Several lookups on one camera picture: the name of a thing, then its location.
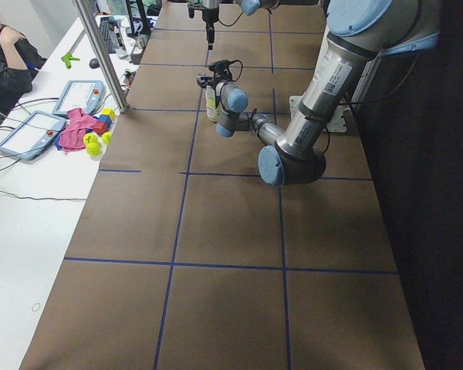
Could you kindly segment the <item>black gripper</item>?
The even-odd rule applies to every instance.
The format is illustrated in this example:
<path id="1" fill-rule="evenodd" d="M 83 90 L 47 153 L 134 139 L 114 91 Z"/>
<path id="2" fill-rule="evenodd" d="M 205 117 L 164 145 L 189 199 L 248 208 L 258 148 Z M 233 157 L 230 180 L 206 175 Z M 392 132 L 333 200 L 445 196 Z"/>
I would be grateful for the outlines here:
<path id="1" fill-rule="evenodd" d="M 215 88 L 221 81 L 220 77 L 216 76 L 198 76 L 196 78 L 197 84 L 204 84 L 205 87 Z"/>
<path id="2" fill-rule="evenodd" d="M 214 23 L 218 21 L 217 8 L 203 8 L 202 19 L 206 23 L 206 38 L 208 42 L 208 50 L 212 50 L 215 43 L 215 26 Z"/>

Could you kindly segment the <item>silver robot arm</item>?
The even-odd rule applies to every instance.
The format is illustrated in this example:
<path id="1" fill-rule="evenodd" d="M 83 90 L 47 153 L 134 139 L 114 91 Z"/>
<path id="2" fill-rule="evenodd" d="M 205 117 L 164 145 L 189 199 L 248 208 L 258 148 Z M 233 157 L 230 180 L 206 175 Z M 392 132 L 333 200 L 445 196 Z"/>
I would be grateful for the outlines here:
<path id="1" fill-rule="evenodd" d="M 221 109 L 219 135 L 251 131 L 264 143 L 258 167 L 265 183 L 271 187 L 312 183 L 326 168 L 325 156 L 314 144 L 365 65 L 378 56 L 434 48 L 440 20 L 440 1 L 331 1 L 326 10 L 326 48 L 284 130 L 263 114 L 245 111 L 248 97 L 235 84 L 231 61 L 213 62 L 208 67 L 212 76 L 199 76 L 197 83 L 215 92 L 215 104 Z"/>
<path id="2" fill-rule="evenodd" d="M 279 6 L 279 1 L 261 1 L 261 0 L 244 0 L 236 1 L 240 6 L 242 13 L 245 15 L 252 15 L 260 8 L 273 10 Z M 196 1 L 193 5 L 189 5 L 188 9 L 201 11 L 201 18 L 205 23 L 206 39 L 208 43 L 208 50 L 212 50 L 215 43 L 215 23 L 221 22 L 219 20 L 219 9 L 221 1 L 219 0 L 204 0 Z"/>

